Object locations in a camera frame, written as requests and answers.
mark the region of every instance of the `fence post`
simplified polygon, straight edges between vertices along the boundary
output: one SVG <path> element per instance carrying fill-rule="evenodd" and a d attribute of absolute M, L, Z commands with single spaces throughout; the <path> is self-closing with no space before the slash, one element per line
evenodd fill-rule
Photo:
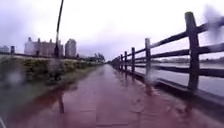
<path fill-rule="evenodd" d="M 194 92 L 198 88 L 198 71 L 199 71 L 199 54 L 198 54 L 198 34 L 197 26 L 192 12 L 185 13 L 186 32 L 190 42 L 190 74 L 188 89 L 190 92 Z"/>
<path fill-rule="evenodd" d="M 131 73 L 132 73 L 132 75 L 134 75 L 134 73 L 135 73 L 135 48 L 134 47 L 131 48 L 131 56 L 132 56 L 132 58 L 131 58 Z"/>
<path fill-rule="evenodd" d="M 127 72 L 127 51 L 124 52 L 124 70 Z"/>
<path fill-rule="evenodd" d="M 146 56 L 146 76 L 147 76 L 151 68 L 151 51 L 150 51 L 149 38 L 145 38 L 145 56 Z"/>
<path fill-rule="evenodd" d="M 123 55 L 121 54 L 121 70 L 123 70 Z"/>

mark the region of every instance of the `river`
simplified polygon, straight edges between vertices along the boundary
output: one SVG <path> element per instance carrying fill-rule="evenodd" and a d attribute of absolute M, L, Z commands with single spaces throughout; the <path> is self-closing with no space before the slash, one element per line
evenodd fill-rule
<path fill-rule="evenodd" d="M 157 64 L 161 66 L 176 66 L 176 67 L 188 67 L 188 64 L 171 64 L 171 63 L 162 63 Z M 224 69 L 223 64 L 200 64 L 201 68 L 213 68 L 213 69 Z M 136 68 L 136 72 L 145 73 L 144 68 Z M 189 80 L 189 74 L 176 73 L 163 70 L 153 70 L 152 78 L 163 78 L 169 81 L 176 82 L 181 85 L 187 85 Z M 218 77 L 199 77 L 199 89 L 216 94 L 224 97 L 224 78 Z"/>

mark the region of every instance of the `sky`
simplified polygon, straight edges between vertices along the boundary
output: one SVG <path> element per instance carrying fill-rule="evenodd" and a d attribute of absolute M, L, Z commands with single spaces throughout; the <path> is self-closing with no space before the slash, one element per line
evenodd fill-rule
<path fill-rule="evenodd" d="M 15 45 L 16 52 L 22 53 L 28 37 L 55 40 L 60 2 L 0 0 L 0 46 Z M 64 0 L 59 38 L 62 44 L 75 39 L 82 55 L 100 52 L 109 60 L 131 47 L 143 48 L 146 37 L 156 43 L 185 31 L 187 11 L 194 13 L 197 25 L 206 22 L 208 5 L 224 15 L 223 0 Z M 206 33 L 199 37 L 201 46 L 214 43 Z M 185 38 L 152 52 L 184 49 L 188 43 Z"/>

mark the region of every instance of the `wooden fence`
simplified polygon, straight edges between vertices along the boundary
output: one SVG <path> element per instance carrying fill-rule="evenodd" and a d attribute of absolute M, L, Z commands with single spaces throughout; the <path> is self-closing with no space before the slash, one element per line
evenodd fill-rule
<path fill-rule="evenodd" d="M 224 78 L 223 69 L 200 68 L 200 61 L 199 61 L 199 55 L 201 54 L 223 52 L 224 43 L 200 47 L 198 34 L 207 31 L 209 24 L 205 23 L 200 26 L 196 26 L 195 18 L 192 12 L 185 13 L 185 22 L 186 22 L 186 31 L 173 35 L 164 40 L 161 40 L 155 44 L 150 44 L 150 40 L 146 38 L 145 48 L 135 51 L 135 48 L 133 47 L 131 49 L 132 52 L 130 54 L 127 54 L 127 52 L 124 52 L 124 55 L 120 55 L 116 57 L 115 59 L 113 59 L 112 65 L 115 68 L 122 69 L 126 72 L 128 71 L 127 66 L 131 66 L 132 74 L 136 73 L 135 67 L 146 68 L 146 73 L 148 73 L 151 68 L 155 68 L 158 70 L 178 72 L 178 73 L 187 73 L 189 74 L 187 90 L 190 92 L 194 92 L 198 89 L 199 76 Z M 223 26 L 224 18 L 221 18 L 220 21 L 217 21 L 217 25 L 219 27 Z M 168 44 L 172 41 L 177 41 L 186 37 L 189 39 L 189 43 L 190 43 L 189 49 L 170 51 L 170 52 L 153 54 L 153 55 L 151 54 L 151 49 L 153 48 L 156 48 L 161 45 Z M 139 58 L 135 57 L 136 54 L 144 53 L 144 52 L 145 52 L 144 57 L 139 57 Z M 185 56 L 185 55 L 190 56 L 189 68 L 170 67 L 170 66 L 151 66 L 152 59 L 161 58 L 161 57 L 175 57 L 175 56 L 177 57 L 177 56 Z"/>

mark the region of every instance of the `building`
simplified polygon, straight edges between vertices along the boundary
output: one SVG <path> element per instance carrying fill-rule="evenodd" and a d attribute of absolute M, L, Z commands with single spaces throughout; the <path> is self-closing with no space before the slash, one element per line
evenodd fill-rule
<path fill-rule="evenodd" d="M 28 41 L 25 43 L 24 54 L 53 57 L 54 48 L 55 43 L 53 43 L 52 40 L 46 42 L 41 41 L 40 38 L 38 38 L 37 41 L 32 41 L 32 39 L 29 37 Z M 59 55 L 63 56 L 63 45 L 61 45 L 60 41 L 59 41 Z"/>
<path fill-rule="evenodd" d="M 0 52 L 9 52 L 9 48 L 7 46 L 0 47 Z"/>
<path fill-rule="evenodd" d="M 65 56 L 76 57 L 76 51 L 76 41 L 74 39 L 69 39 L 65 44 Z"/>

